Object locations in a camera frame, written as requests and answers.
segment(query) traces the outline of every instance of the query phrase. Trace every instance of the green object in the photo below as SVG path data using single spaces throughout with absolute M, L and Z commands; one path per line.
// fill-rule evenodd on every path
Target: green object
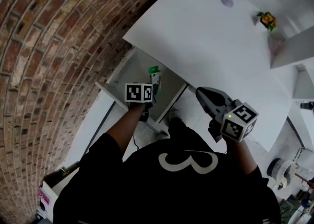
M 157 84 L 157 92 L 161 92 L 161 71 L 158 69 L 158 66 L 150 67 L 148 69 L 148 73 L 150 73 L 152 85 Z

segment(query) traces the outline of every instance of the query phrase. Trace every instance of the shoe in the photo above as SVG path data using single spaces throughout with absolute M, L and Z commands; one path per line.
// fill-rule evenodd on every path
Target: shoe
M 169 136 L 167 133 L 165 133 L 164 131 L 160 132 L 159 135 L 156 138 L 156 141 L 159 140 L 165 140 L 165 139 L 169 139 Z
M 178 118 L 178 119 L 180 119 L 180 120 L 182 120 L 181 115 L 180 115 L 180 112 L 179 112 L 177 109 L 172 108 L 172 109 L 170 109 L 170 112 L 169 112 L 169 115 L 168 115 L 169 122 L 170 122 L 173 118 L 175 118 L 175 117 Z

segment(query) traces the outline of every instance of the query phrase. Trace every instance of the white cabinet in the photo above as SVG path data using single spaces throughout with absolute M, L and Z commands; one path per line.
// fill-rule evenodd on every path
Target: white cabinet
M 106 83 L 96 82 L 96 85 L 127 110 L 128 104 L 124 102 L 125 83 L 150 83 L 148 69 L 157 65 L 162 71 L 161 92 L 156 95 L 157 102 L 151 108 L 148 120 L 154 126 L 163 119 L 188 85 L 173 71 L 135 47 L 126 54 Z

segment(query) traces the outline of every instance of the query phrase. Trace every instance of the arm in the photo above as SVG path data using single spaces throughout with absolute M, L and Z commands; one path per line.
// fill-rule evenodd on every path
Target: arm
M 237 143 L 231 139 L 224 137 L 227 143 L 227 154 L 231 157 L 237 165 L 244 171 L 245 174 L 253 172 L 257 164 L 247 146 L 245 140 Z
M 146 104 L 135 105 L 106 132 L 112 136 L 114 140 L 116 140 L 121 149 L 122 155 L 128 147 L 145 106 Z

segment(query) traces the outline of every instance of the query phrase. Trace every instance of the person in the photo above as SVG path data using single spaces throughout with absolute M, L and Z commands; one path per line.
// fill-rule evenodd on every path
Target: person
M 169 113 L 170 138 L 161 135 L 122 162 L 144 108 L 129 109 L 82 157 L 53 223 L 281 223 L 245 141 L 225 139 L 227 154 L 215 153 L 178 111 Z

